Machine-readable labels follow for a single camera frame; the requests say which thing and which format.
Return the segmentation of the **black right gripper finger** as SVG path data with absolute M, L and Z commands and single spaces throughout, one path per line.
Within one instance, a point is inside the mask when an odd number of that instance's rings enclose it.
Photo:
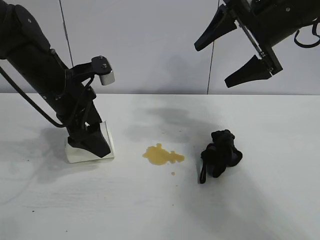
M 199 39 L 194 43 L 197 52 L 203 50 L 218 38 L 237 29 L 235 19 L 230 14 L 228 7 L 224 4 L 220 5 Z
M 272 74 L 264 61 L 254 55 L 245 65 L 228 76 L 224 82 L 228 88 L 231 88 L 252 81 L 268 80 L 271 77 Z

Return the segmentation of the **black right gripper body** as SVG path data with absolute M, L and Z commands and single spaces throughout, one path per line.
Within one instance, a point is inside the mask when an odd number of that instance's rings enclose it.
M 304 23 L 304 3 L 301 0 L 225 0 L 224 5 L 271 75 L 281 72 L 283 67 L 273 47 Z

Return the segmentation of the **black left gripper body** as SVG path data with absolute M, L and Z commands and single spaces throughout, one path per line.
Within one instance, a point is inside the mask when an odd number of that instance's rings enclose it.
M 50 123 L 66 128 L 70 138 L 96 138 L 101 135 L 102 122 L 93 100 L 91 87 L 96 73 L 93 71 L 49 71 L 37 75 L 37 92 L 55 111 L 60 123 L 53 120 L 40 107 L 37 111 Z

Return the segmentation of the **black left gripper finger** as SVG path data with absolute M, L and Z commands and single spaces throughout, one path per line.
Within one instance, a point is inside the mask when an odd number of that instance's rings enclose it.
M 76 129 L 67 138 L 67 143 L 75 149 L 85 150 L 99 158 L 112 153 L 108 125 L 105 121 Z

